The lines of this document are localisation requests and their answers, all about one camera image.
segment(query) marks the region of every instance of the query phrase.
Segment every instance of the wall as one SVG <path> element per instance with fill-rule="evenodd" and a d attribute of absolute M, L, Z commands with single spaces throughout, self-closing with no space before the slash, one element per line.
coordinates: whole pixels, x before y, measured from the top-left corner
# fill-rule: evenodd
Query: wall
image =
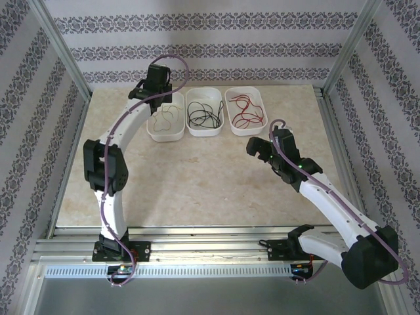
<path fill-rule="evenodd" d="M 368 215 L 398 232 L 420 314 L 420 0 L 383 1 L 331 93 Z"/>
<path fill-rule="evenodd" d="M 0 0 L 0 314 L 57 200 L 84 101 L 25 0 Z"/>
<path fill-rule="evenodd" d="M 365 2 L 46 0 L 92 88 L 132 86 L 163 53 L 190 84 L 321 87 Z"/>

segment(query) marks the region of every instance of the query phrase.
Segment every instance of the striped wallpaper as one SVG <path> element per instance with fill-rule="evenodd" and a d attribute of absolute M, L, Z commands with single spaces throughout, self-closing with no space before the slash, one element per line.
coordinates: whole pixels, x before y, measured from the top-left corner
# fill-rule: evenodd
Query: striped wallpaper
<path fill-rule="evenodd" d="M 0 314 L 14 314 L 84 100 L 25 0 L 0 0 Z"/>
<path fill-rule="evenodd" d="M 132 86 L 162 53 L 192 85 L 322 86 L 364 2 L 46 0 L 92 88 Z"/>

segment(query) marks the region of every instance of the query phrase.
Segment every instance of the beige marble surface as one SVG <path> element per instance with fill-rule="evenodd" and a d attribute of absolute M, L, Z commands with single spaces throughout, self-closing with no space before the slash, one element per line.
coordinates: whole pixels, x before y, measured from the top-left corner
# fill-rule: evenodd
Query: beige marble surface
<path fill-rule="evenodd" d="M 217 87 L 222 94 L 229 87 Z M 332 153 L 312 86 L 259 86 L 269 120 L 293 128 L 297 147 L 340 189 Z M 98 205 L 83 178 L 83 143 L 97 139 L 126 103 L 129 89 L 93 94 L 57 225 L 99 225 Z M 143 125 L 125 160 L 123 191 L 129 226 L 327 224 L 302 195 L 284 184 L 268 164 L 246 154 L 249 137 L 235 136 L 226 122 L 220 135 L 196 138 L 185 129 L 177 142 L 157 143 Z M 268 139 L 268 126 L 259 135 Z"/>

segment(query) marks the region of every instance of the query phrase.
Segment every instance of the black cable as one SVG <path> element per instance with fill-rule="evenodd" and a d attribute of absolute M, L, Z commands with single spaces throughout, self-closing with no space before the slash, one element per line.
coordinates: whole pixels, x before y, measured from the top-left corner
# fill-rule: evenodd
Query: black cable
<path fill-rule="evenodd" d="M 203 109 L 194 110 L 190 113 L 190 106 L 191 104 L 199 104 Z M 213 113 L 213 108 L 206 104 L 206 103 L 200 103 L 200 102 L 191 102 L 189 103 L 186 112 L 188 116 L 188 126 L 191 127 L 191 123 L 193 126 L 196 127 L 203 127 L 203 128 L 209 128 L 209 129 L 217 129 L 222 125 L 222 119 L 221 119 L 221 112 L 223 109 L 223 101 L 220 101 L 219 103 L 219 110 L 217 111 L 217 115 Z M 198 117 L 192 117 L 194 113 L 202 113 L 203 115 Z M 203 124 L 208 120 L 211 119 L 212 127 L 204 126 Z"/>

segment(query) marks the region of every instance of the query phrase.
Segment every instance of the white bowl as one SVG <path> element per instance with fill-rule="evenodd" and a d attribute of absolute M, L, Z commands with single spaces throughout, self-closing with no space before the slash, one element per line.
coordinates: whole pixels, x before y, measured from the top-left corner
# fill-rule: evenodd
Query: white bowl
<path fill-rule="evenodd" d="M 173 93 L 172 103 L 163 103 L 146 123 L 147 133 L 156 142 L 177 141 L 184 135 L 184 129 L 185 101 L 184 95 L 179 92 Z"/>
<path fill-rule="evenodd" d="M 219 110 L 220 102 L 222 101 L 222 94 L 218 89 L 214 87 L 196 87 L 194 89 L 190 89 L 186 93 L 186 102 L 185 102 L 185 122 L 190 134 L 195 137 L 211 137 L 218 135 L 222 131 L 222 127 L 224 124 L 223 118 L 223 108 L 220 111 L 219 119 L 220 119 L 220 126 L 217 128 L 205 128 L 202 126 L 189 126 L 189 118 L 188 118 L 188 106 L 191 102 L 200 102 L 206 103 L 211 106 L 213 109 L 213 113 L 217 115 Z M 200 109 L 201 106 L 199 104 L 191 104 L 190 106 L 190 113 L 194 110 Z M 208 119 L 205 123 L 208 127 L 211 126 L 211 119 Z"/>
<path fill-rule="evenodd" d="M 262 124 L 250 123 L 248 128 L 245 128 L 245 129 L 236 128 L 234 126 L 234 124 L 232 123 L 232 120 L 235 118 L 236 115 L 238 115 L 241 112 L 241 109 L 236 105 L 235 102 L 230 102 L 229 100 L 242 94 L 249 95 L 253 104 L 261 106 L 261 110 L 264 114 L 264 118 L 262 119 Z M 263 131 L 265 126 L 267 126 L 267 123 L 268 123 L 267 113 L 265 112 L 265 108 L 264 108 L 263 100 L 261 98 L 260 91 L 258 91 L 256 88 L 232 87 L 231 89 L 228 89 L 224 93 L 224 103 L 226 104 L 226 108 L 228 110 L 230 129 L 235 135 L 237 136 L 257 135 L 261 131 Z"/>

